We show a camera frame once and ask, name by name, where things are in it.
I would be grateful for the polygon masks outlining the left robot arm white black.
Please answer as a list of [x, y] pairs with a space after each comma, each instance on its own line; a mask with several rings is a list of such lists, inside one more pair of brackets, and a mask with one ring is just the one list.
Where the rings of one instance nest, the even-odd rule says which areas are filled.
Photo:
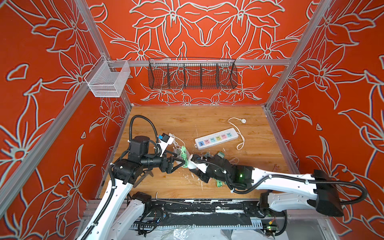
[[[147, 121], [154, 130], [155, 140], [146, 136], [133, 137], [133, 124], [136, 119]], [[163, 173], [171, 174], [185, 161], [177, 154], [167, 155], [167, 147], [175, 138], [171, 135], [158, 135], [153, 122], [141, 115], [132, 117], [129, 125], [129, 147], [108, 169], [110, 181], [107, 190], [90, 222], [79, 234], [80, 240], [122, 240], [133, 224], [144, 225], [138, 218], [149, 209], [151, 196], [136, 193], [127, 208], [119, 214], [121, 205], [143, 173], [159, 168]]]

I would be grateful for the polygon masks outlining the white charger plug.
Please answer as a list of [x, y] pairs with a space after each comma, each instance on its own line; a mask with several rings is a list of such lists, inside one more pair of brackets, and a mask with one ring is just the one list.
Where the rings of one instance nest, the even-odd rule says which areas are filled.
[[188, 161], [188, 169], [189, 170], [199, 170], [199, 167], [194, 162]]

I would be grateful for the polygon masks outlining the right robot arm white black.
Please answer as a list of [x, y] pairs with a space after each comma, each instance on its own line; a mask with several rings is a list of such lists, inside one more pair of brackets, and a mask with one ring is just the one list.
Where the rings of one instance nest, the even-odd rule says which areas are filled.
[[[333, 181], [324, 171], [313, 174], [293, 175], [269, 172], [251, 166], [233, 165], [227, 159], [190, 156], [189, 169], [203, 182], [210, 179], [224, 182], [229, 190], [238, 195], [247, 195], [254, 190], [263, 190], [258, 208], [275, 212], [285, 210], [311, 210], [329, 217], [342, 217], [342, 207], [362, 202], [368, 191], [361, 185]], [[342, 201], [337, 187], [352, 187], [360, 191], [360, 196]]]

